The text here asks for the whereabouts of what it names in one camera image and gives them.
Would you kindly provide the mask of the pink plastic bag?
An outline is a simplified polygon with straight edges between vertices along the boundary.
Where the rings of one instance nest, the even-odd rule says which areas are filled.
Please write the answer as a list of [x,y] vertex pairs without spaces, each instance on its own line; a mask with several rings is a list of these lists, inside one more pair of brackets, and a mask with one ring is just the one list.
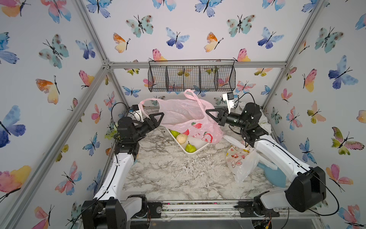
[[206,113],[206,110],[214,109],[214,106],[200,99],[194,90],[185,90],[184,96],[186,99],[154,99],[158,102],[159,112],[164,113],[161,125],[210,144],[219,143],[224,133]]

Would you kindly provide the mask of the clear white plastic bag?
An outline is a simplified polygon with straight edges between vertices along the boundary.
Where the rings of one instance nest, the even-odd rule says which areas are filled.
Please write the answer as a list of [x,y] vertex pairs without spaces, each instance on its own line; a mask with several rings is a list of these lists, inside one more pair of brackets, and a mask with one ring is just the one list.
[[237,183],[243,182],[259,163],[272,170],[278,170],[278,166],[261,156],[255,148],[246,146],[228,135],[224,135],[223,138],[232,145],[227,151],[226,163]]

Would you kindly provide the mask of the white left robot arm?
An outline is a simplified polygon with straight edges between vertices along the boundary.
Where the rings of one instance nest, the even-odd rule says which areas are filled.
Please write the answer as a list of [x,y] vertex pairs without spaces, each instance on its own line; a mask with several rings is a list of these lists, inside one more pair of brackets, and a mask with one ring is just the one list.
[[125,201],[118,197],[136,161],[139,141],[155,130],[163,117],[163,113],[156,113],[138,121],[127,116],[117,122],[115,151],[108,174],[94,198],[82,206],[80,216],[85,229],[125,229],[131,218],[148,217],[150,210],[144,194],[129,195]]

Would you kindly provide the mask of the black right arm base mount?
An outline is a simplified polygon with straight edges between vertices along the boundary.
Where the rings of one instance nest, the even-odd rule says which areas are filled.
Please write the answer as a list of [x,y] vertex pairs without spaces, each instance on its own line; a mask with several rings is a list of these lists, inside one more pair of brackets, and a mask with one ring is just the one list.
[[267,209],[261,201],[261,197],[269,191],[263,192],[255,196],[252,200],[238,201],[237,205],[234,206],[239,211],[240,217],[251,218],[251,217],[280,217],[279,212],[273,209]]

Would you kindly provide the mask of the green pear bottom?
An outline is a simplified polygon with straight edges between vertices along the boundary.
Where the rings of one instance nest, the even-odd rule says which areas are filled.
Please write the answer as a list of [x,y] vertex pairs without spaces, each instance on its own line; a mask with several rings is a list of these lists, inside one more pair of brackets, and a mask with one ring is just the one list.
[[194,152],[197,151],[197,148],[194,145],[190,144],[190,142],[188,142],[186,147],[185,147],[185,151],[187,153],[194,153]]

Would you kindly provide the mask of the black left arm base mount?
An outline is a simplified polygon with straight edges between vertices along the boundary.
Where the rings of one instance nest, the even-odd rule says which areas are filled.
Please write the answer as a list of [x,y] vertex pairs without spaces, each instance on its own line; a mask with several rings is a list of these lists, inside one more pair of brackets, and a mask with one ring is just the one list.
[[128,199],[130,198],[139,198],[142,201],[141,209],[132,216],[133,219],[144,219],[148,217],[159,219],[161,217],[163,211],[162,202],[148,201],[144,194],[130,195]]

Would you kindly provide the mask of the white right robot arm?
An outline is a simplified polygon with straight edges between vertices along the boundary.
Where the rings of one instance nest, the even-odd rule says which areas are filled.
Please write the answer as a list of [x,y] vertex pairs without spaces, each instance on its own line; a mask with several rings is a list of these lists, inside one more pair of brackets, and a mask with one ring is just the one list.
[[288,189],[259,195],[256,198],[258,209],[292,207],[305,212],[326,199],[324,170],[300,161],[273,140],[259,125],[262,116],[259,105],[248,103],[241,114],[231,113],[226,108],[207,109],[205,112],[220,126],[239,127],[244,141],[267,156],[289,179]]

